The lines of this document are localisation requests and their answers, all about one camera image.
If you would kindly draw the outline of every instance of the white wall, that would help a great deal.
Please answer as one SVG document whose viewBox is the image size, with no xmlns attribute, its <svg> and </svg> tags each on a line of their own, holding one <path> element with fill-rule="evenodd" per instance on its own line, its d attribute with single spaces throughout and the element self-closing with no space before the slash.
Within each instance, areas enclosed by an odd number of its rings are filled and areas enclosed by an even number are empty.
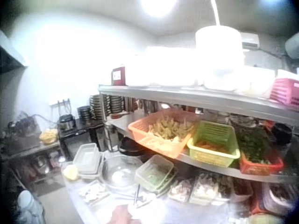
<svg viewBox="0 0 299 224">
<path fill-rule="evenodd" d="M 86 14 L 24 14 L 13 24 L 13 46 L 30 62 L 25 70 L 1 76 L 1 128 L 20 111 L 57 121 L 51 96 L 68 96 L 72 114 L 89 104 L 99 84 L 110 84 L 111 70 L 126 54 L 142 52 L 156 38 L 127 24 Z M 42 130 L 48 123 L 37 118 Z"/>
<path fill-rule="evenodd" d="M 274 37 L 267 34 L 258 34 L 260 40 L 260 48 L 271 53 L 283 53 L 284 37 Z M 163 47 L 181 47 L 196 48 L 195 32 L 181 33 L 176 35 L 160 36 L 157 39 L 157 45 Z M 282 66 L 280 59 L 273 57 L 262 51 L 244 52 L 245 65 L 254 66 L 255 64 L 262 68 L 277 70 Z"/>
</svg>

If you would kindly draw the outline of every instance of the green plastic basket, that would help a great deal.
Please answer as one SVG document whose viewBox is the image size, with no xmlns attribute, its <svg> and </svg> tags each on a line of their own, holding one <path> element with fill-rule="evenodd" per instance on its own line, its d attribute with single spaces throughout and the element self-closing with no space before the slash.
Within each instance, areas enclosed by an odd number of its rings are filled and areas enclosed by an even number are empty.
<svg viewBox="0 0 299 224">
<path fill-rule="evenodd" d="M 230 154 L 219 153 L 194 146 L 201 140 L 221 144 L 230 152 Z M 229 125 L 222 125 L 203 120 L 197 126 L 197 129 L 194 132 L 193 137 L 189 139 L 187 146 L 190 149 L 191 158 L 221 167 L 228 167 L 235 159 L 240 158 L 240 150 L 235 136 L 235 130 Z"/>
</svg>

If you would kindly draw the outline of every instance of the yellow food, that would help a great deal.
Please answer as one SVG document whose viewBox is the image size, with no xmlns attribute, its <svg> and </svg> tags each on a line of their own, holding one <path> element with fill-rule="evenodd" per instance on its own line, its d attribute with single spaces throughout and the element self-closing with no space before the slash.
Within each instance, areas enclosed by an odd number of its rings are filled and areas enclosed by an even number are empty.
<svg viewBox="0 0 299 224">
<path fill-rule="evenodd" d="M 53 128 L 53 129 L 47 129 L 45 130 L 40 136 L 39 139 L 44 143 L 44 144 L 50 144 L 57 139 L 57 134 L 58 130 Z"/>
<path fill-rule="evenodd" d="M 76 179 L 78 179 L 79 175 L 78 175 L 78 169 L 75 165 L 68 165 L 64 170 L 63 170 L 63 174 L 66 178 L 74 181 Z"/>
</svg>

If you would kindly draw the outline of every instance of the floor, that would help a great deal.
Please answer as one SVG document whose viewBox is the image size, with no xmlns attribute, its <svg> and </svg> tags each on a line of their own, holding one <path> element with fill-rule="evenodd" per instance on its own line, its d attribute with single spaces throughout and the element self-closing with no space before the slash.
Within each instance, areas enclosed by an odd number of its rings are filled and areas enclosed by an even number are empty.
<svg viewBox="0 0 299 224">
<path fill-rule="evenodd" d="M 83 224 L 64 187 L 61 175 L 35 185 L 46 224 Z"/>
</svg>

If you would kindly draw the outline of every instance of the kitchen shelf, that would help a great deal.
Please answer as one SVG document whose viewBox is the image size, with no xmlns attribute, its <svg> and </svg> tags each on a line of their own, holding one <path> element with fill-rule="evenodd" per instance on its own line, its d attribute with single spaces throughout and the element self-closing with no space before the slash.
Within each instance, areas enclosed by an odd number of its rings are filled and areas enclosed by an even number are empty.
<svg viewBox="0 0 299 224">
<path fill-rule="evenodd" d="M 140 119 L 144 116 L 143 112 L 141 110 L 135 111 L 134 113 L 131 113 L 129 115 L 125 115 L 122 118 L 115 119 L 115 120 L 110 120 L 109 123 L 114 125 L 116 130 L 120 132 L 121 134 L 134 139 L 132 132 L 128 130 L 128 125 L 137 119 Z M 294 140 L 295 147 L 299 146 L 299 141 L 297 139 Z M 281 175 L 269 175 L 269 176 L 264 176 L 264 175 L 248 175 L 248 174 L 242 174 L 240 170 L 236 168 L 224 168 L 224 167 L 219 167 L 215 166 L 212 164 L 208 163 L 203 163 L 197 160 L 192 159 L 189 156 L 188 150 L 185 152 L 181 153 L 177 160 L 182 161 L 184 163 L 188 163 L 190 165 L 206 169 L 212 172 L 216 172 L 219 174 L 224 174 L 228 176 L 233 176 L 241 179 L 246 179 L 246 180 L 252 180 L 252 181 L 259 181 L 259 182 L 273 182 L 273 183 L 298 183 L 299 182 L 299 176 L 296 174 L 295 170 L 297 171 L 297 166 L 298 165 L 292 165 L 292 167 L 295 168 L 290 168 L 285 166 L 285 169 L 283 171 L 284 174 Z"/>
<path fill-rule="evenodd" d="M 52 169 L 49 173 L 47 174 L 44 174 L 44 175 L 40 175 L 40 178 L 32 181 L 33 183 L 38 183 L 38 182 L 41 182 L 41 181 L 45 181 L 45 180 L 48 180 L 50 178 L 53 178 L 57 175 L 60 175 L 61 174 L 61 169 L 60 168 L 56 168 L 56 169 Z"/>
<path fill-rule="evenodd" d="M 49 145 L 45 145 L 45 144 L 41 143 L 39 147 L 34 147 L 34 148 L 29 149 L 29 150 L 22 151 L 22 152 L 19 152 L 19 153 L 10 155 L 10 156 L 2 154 L 1 155 L 1 160 L 2 161 L 7 161 L 7 160 L 15 159 L 15 158 L 21 158 L 21 157 L 25 157 L 25 156 L 28 156 L 28 155 L 31 155 L 31 154 L 35 154 L 35 153 L 38 153 L 38 152 L 41 152 L 41 151 L 44 151 L 44 150 L 47 150 L 47 149 L 50 149 L 50 148 L 55 148 L 55 147 L 58 147 L 58 146 L 60 146 L 59 141 L 56 141 L 56 142 L 54 142 L 52 144 L 49 144 Z"/>
<path fill-rule="evenodd" d="M 233 92 L 207 90 L 204 87 L 132 87 L 99 86 L 107 95 L 154 100 L 172 104 L 202 107 L 222 112 L 237 113 L 260 119 L 299 126 L 299 111 L 276 101 L 248 97 Z"/>
</svg>

